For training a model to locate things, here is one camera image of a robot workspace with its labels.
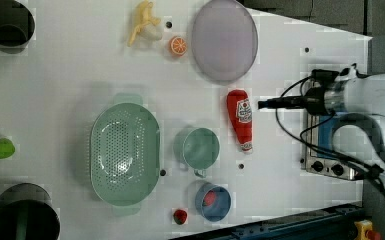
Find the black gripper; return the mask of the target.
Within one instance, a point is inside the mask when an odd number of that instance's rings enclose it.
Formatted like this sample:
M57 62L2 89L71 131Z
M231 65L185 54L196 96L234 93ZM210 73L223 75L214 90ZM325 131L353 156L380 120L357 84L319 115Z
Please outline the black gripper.
M283 97L286 102L286 109L305 109L314 116L328 115L324 101L325 90L321 87L310 88L304 96ZM259 109L278 109L283 107L279 98L272 98L258 102Z

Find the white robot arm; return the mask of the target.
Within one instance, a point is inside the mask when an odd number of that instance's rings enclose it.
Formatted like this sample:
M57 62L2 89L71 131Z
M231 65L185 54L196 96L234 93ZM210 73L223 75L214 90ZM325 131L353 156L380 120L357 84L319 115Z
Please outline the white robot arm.
M259 109L305 109L313 116L339 113L385 115L385 74L335 79L295 96L258 102Z

